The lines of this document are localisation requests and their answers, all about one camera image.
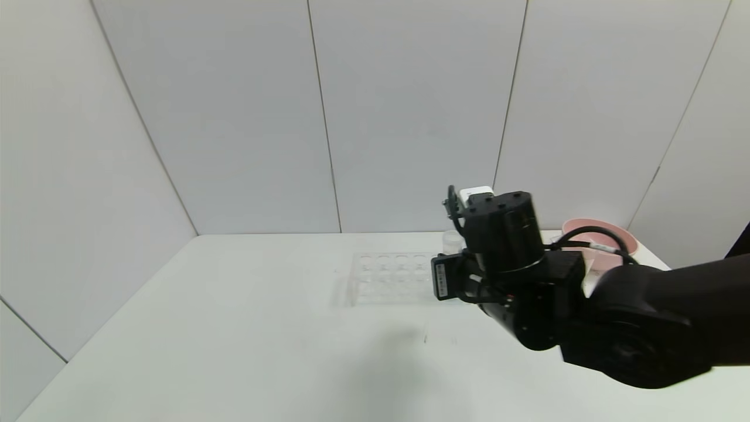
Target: pink container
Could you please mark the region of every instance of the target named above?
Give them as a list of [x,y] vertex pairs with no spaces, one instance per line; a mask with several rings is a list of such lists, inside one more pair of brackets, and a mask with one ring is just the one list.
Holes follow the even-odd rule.
[[[619,236],[623,242],[628,246],[630,255],[632,256],[638,250],[638,241],[624,228],[617,227],[602,220],[595,219],[570,219],[562,225],[562,233],[568,233],[569,231],[583,227],[583,226],[596,226],[607,228],[613,231]],[[601,243],[602,245],[617,247],[617,243],[605,234],[600,233],[584,233],[577,236],[573,236],[571,240],[582,240],[584,242]],[[610,254],[603,251],[594,251],[592,249],[583,249],[583,256],[585,258],[593,258],[594,262],[591,264],[591,269],[595,271],[606,271],[610,270],[623,263],[621,257]]]

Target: black cable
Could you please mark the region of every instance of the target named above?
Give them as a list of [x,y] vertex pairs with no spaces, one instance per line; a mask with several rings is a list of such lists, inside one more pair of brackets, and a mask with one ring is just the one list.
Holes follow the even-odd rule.
[[[551,245],[544,245],[547,249],[557,250],[561,248],[591,248],[591,243],[589,242],[583,242],[580,240],[566,240],[565,242],[560,242],[559,240]],[[612,252],[615,255],[620,256],[623,260],[623,264],[633,264],[637,265],[638,261],[635,260],[630,254],[626,254],[622,250],[615,250]]]
[[617,243],[617,247],[619,247],[619,250],[625,252],[626,254],[630,254],[630,251],[628,250],[628,246],[625,244],[625,241],[623,241],[620,236],[617,236],[615,232],[608,228],[603,227],[597,227],[597,226],[583,226],[579,228],[575,228],[571,231],[569,231],[566,234],[563,234],[558,240],[557,243],[567,242],[572,237],[575,237],[579,234],[584,233],[600,233],[604,234],[607,237],[610,237],[612,240]]
[[460,222],[458,222],[458,195],[456,195],[456,187],[453,185],[448,186],[448,203],[446,208],[448,208],[448,215],[451,217],[451,221],[453,221],[453,227],[456,228],[458,234],[463,236],[464,228],[462,228]]

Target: transparent plastic tray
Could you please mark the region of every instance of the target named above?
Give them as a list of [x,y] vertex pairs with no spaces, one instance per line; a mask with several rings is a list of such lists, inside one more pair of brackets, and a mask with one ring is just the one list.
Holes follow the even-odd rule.
[[354,254],[347,286],[350,306],[438,303],[433,294],[433,252]]

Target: black robotic arm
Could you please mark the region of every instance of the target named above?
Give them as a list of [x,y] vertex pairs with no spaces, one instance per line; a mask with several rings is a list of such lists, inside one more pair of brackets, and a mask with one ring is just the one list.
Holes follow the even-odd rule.
[[[545,245],[530,194],[467,191],[458,197],[450,186],[443,203],[467,245],[432,260],[438,300],[475,303],[527,348],[559,345],[565,362],[635,387],[750,365],[750,255],[662,271],[638,264],[616,234],[596,227]],[[570,240],[586,231],[619,248]],[[623,265],[585,297],[583,255],[561,250],[572,246],[618,254]]]

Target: white table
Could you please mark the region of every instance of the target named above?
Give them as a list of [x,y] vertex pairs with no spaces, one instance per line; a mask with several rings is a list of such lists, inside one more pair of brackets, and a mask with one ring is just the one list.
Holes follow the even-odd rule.
[[440,236],[197,237],[19,420],[750,420],[749,368],[639,390],[526,350],[471,305],[336,301],[354,252],[438,252]]

